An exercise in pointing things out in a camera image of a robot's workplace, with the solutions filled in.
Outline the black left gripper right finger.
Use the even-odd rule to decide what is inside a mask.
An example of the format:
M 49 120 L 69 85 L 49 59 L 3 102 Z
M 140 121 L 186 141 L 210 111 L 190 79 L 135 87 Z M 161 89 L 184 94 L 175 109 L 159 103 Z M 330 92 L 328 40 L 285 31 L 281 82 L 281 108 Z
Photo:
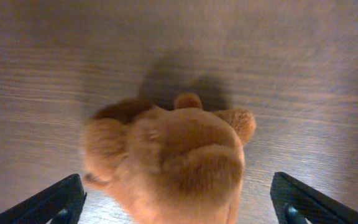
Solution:
M 274 173 L 270 198 L 279 224 L 358 224 L 358 212 L 298 179 Z

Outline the brown plush toy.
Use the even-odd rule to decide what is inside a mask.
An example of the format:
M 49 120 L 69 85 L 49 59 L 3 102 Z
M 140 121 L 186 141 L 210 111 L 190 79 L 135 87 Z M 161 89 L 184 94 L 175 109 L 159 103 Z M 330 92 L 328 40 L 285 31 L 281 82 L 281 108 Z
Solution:
M 235 223 L 255 128 L 250 111 L 206 111 L 194 93 L 172 110 L 123 100 L 86 125 L 83 181 L 137 223 Z

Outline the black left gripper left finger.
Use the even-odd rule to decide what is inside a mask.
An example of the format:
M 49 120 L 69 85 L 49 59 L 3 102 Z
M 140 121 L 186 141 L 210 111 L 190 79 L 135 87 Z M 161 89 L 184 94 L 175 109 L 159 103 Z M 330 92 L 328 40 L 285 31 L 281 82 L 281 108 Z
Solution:
M 87 193 L 78 174 L 71 174 L 0 213 L 0 224 L 77 224 Z

